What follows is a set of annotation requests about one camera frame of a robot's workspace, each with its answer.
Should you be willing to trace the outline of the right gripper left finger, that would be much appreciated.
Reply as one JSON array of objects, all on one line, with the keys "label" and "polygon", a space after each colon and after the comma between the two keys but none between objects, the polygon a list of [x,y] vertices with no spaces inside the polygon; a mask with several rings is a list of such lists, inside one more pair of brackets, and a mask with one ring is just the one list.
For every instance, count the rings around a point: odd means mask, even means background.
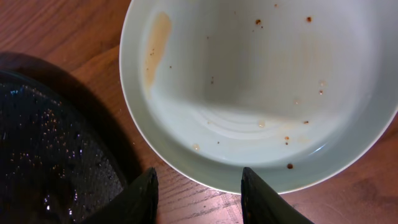
[{"label": "right gripper left finger", "polygon": [[83,224],[154,224],[159,182],[153,167],[136,178],[110,203],[82,221]]}]

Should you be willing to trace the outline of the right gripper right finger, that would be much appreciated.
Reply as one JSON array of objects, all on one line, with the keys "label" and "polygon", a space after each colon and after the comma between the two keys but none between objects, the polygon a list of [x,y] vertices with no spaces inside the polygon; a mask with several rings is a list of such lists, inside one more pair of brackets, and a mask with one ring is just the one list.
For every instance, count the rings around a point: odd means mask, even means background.
[{"label": "right gripper right finger", "polygon": [[249,167],[243,169],[241,206],[244,224],[312,224]]}]

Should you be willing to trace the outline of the light blue plate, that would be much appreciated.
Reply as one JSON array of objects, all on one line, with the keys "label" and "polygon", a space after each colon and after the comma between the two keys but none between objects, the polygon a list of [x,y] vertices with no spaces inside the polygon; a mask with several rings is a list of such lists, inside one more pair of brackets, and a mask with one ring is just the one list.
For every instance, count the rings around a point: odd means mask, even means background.
[{"label": "light blue plate", "polygon": [[245,167],[276,192],[346,169],[397,114],[397,0],[132,1],[119,70],[146,143],[237,194]]}]

